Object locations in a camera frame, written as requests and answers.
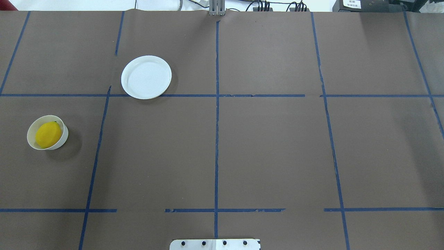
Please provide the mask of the yellow lemon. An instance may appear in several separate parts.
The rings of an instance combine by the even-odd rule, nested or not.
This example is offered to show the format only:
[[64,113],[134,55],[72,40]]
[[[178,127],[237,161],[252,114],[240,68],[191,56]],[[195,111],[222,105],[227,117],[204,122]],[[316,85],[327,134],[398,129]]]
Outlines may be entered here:
[[35,142],[43,149],[55,145],[62,136],[62,129],[56,122],[48,122],[41,125],[35,133]]

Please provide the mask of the white plate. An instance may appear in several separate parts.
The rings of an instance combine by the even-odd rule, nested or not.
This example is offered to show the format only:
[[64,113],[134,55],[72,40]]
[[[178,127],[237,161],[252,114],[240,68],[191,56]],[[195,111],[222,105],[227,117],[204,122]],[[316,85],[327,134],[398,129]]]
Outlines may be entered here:
[[149,100],[162,95],[170,86],[172,70],[160,57],[140,56],[130,61],[121,73],[121,86],[133,98]]

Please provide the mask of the metal mounting plate with bolts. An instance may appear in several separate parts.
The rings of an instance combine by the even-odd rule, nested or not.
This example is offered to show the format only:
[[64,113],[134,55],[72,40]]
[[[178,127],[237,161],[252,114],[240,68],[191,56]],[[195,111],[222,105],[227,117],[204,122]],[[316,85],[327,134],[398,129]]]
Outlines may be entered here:
[[177,239],[170,250],[260,250],[259,239]]

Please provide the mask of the white bowl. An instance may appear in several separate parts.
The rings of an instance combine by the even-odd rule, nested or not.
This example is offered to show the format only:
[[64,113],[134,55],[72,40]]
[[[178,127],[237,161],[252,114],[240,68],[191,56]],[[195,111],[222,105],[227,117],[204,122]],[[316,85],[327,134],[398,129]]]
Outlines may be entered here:
[[[35,142],[35,133],[37,132],[38,128],[48,122],[53,122],[56,121],[59,125],[60,128],[62,129],[62,136],[60,138],[60,140],[53,146],[43,149],[41,148],[36,142]],[[57,116],[55,115],[46,115],[43,117],[40,117],[39,119],[35,120],[31,126],[28,129],[27,132],[27,142],[28,144],[37,150],[54,150],[54,149],[58,149],[61,146],[63,146],[65,144],[65,142],[67,141],[69,136],[69,131],[68,131],[68,127],[65,125],[65,123]]]

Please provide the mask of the black device with label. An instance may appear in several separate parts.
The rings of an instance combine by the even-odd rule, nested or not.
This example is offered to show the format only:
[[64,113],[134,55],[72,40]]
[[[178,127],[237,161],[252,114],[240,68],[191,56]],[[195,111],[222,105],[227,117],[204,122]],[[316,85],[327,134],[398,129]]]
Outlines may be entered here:
[[392,0],[336,0],[332,12],[397,13],[403,7]]

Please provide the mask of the grey metal clamp bracket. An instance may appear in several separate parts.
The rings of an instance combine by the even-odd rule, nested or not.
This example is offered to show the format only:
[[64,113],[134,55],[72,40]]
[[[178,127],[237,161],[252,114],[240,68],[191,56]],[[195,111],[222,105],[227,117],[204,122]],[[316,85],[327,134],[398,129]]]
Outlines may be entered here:
[[210,16],[225,16],[226,7],[225,0],[209,0]]

